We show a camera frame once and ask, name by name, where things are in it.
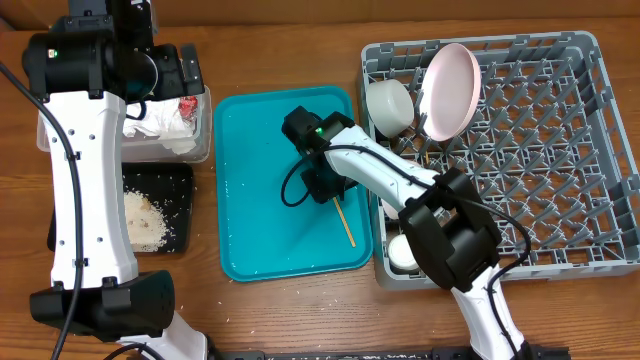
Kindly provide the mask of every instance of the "pink bowl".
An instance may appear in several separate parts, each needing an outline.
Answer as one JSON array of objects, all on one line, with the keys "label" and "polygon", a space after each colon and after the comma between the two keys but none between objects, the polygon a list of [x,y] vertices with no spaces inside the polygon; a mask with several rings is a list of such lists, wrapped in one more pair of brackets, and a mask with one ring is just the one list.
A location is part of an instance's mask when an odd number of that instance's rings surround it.
[{"label": "pink bowl", "polygon": [[422,83],[420,112],[427,114],[427,135],[444,141],[460,134],[475,114],[480,84],[476,57],[460,44],[443,47],[429,64]]}]

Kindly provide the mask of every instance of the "wooden surface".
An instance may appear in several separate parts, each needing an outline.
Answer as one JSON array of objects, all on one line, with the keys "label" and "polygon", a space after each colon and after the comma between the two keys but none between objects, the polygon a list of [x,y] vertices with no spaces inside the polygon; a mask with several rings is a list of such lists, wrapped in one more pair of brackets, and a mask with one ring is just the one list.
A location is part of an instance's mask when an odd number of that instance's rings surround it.
[{"label": "wooden surface", "polygon": [[[0,17],[19,30],[45,30],[69,13],[68,3],[4,0]],[[636,0],[164,0],[153,4],[158,23],[165,27],[640,16]]]},{"label": "wooden surface", "polygon": [[[356,104],[360,51],[368,43],[574,29],[598,38],[640,159],[639,19],[175,28],[161,31],[157,43],[197,44],[214,105],[234,94],[322,84],[342,87]],[[0,34],[0,60],[23,81],[20,54],[30,35]],[[35,108],[4,78],[0,111],[0,358],[44,359],[57,331],[31,319],[28,296],[49,285],[53,254],[45,238],[53,206],[51,168],[48,154],[35,146]],[[177,310],[222,350],[416,350],[468,344],[467,327],[448,292],[387,292],[377,285],[371,262],[326,276],[230,282],[219,263],[214,165],[213,151],[194,165],[198,190],[187,252],[138,260],[142,271],[171,272]],[[570,346],[574,359],[640,358],[640,272],[508,283],[504,291],[516,324],[533,343]],[[71,336],[63,358],[101,359],[114,348]]]}]

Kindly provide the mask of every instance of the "wooden stick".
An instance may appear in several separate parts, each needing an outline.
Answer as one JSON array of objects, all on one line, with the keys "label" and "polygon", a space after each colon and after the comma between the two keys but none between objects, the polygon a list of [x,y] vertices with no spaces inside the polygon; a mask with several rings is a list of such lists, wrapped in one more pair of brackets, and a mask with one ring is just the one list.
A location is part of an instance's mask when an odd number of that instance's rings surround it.
[{"label": "wooden stick", "polygon": [[336,204],[336,209],[338,209],[338,214],[340,214],[340,219],[342,219],[342,225],[344,225],[344,229],[347,231],[347,236],[349,236],[349,240],[351,241],[351,247],[356,247],[356,242],[353,240],[353,235],[351,235],[347,219],[344,218],[344,214],[342,213],[342,208],[340,207],[340,203],[338,203],[337,197],[333,198],[333,203]]}]

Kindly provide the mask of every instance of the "teal tray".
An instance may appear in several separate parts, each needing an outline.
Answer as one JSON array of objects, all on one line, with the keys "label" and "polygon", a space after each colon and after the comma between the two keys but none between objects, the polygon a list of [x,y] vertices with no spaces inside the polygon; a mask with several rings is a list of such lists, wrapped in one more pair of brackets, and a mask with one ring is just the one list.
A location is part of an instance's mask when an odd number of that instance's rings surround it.
[{"label": "teal tray", "polygon": [[[335,86],[234,96],[214,113],[220,261],[236,281],[256,281],[355,269],[373,251],[366,190],[345,194],[341,207],[356,242],[353,248],[333,201],[311,197],[284,206],[280,188],[300,159],[282,134],[284,117],[298,106],[324,118],[334,111],[353,118],[349,95]],[[295,175],[287,199],[306,188]]]}]

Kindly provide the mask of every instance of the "gray dish rack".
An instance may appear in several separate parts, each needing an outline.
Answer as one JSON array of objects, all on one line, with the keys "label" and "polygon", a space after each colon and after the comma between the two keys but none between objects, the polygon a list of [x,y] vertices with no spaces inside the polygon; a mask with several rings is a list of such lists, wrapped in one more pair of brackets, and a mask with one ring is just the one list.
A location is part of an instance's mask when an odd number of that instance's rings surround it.
[{"label": "gray dish rack", "polygon": [[[481,197],[518,219],[533,239],[527,262],[505,280],[618,276],[640,268],[640,176],[600,48],[587,32],[378,43],[362,50],[361,121],[371,136],[369,84],[397,79],[416,104],[425,70],[440,48],[460,43],[476,56],[482,90],[474,120],[459,136],[435,142],[426,115],[398,137],[376,140],[405,159],[472,178]],[[378,283],[390,290],[432,288],[423,273],[399,274],[387,239],[401,233],[374,197],[370,214]],[[444,213],[443,220],[450,214]],[[504,265],[524,248],[496,219]]]}]

